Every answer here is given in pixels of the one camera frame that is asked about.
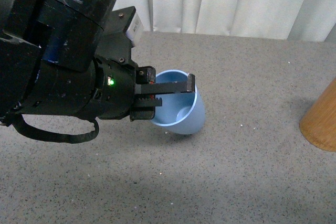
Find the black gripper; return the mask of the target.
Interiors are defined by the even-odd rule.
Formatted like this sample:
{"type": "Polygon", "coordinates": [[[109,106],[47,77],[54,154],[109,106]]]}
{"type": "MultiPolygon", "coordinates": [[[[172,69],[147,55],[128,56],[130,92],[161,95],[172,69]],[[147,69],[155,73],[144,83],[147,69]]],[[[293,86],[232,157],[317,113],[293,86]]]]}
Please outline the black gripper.
{"type": "Polygon", "coordinates": [[[151,120],[155,116],[157,94],[194,93],[195,76],[186,81],[155,83],[156,71],[151,66],[138,67],[125,62],[96,56],[96,84],[89,103],[101,120],[151,120]]]}

